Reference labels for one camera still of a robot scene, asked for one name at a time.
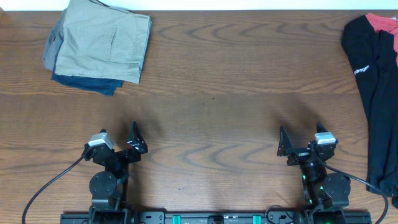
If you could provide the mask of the black t-shirt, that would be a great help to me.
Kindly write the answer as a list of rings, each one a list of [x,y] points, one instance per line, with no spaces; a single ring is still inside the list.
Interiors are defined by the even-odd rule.
[[[374,29],[359,16],[345,25],[341,39],[368,121],[367,181],[397,206],[397,68],[377,54]]]

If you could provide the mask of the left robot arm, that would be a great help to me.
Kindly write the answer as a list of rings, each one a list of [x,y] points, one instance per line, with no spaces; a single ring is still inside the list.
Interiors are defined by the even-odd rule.
[[[127,143],[131,146],[129,149],[115,151],[114,141],[102,129],[85,144],[84,160],[104,167],[104,171],[90,180],[89,223],[139,223],[138,213],[126,205],[129,165],[139,162],[141,156],[148,153],[135,121],[131,123]]]

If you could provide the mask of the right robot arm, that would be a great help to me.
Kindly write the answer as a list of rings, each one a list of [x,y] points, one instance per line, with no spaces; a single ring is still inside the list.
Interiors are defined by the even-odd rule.
[[[307,208],[292,216],[294,223],[345,223],[343,207],[349,205],[350,178],[326,171],[326,161],[335,153],[338,140],[317,123],[314,140],[305,147],[294,147],[284,126],[279,129],[277,155],[287,158],[288,166],[299,166],[302,172],[304,199]]]

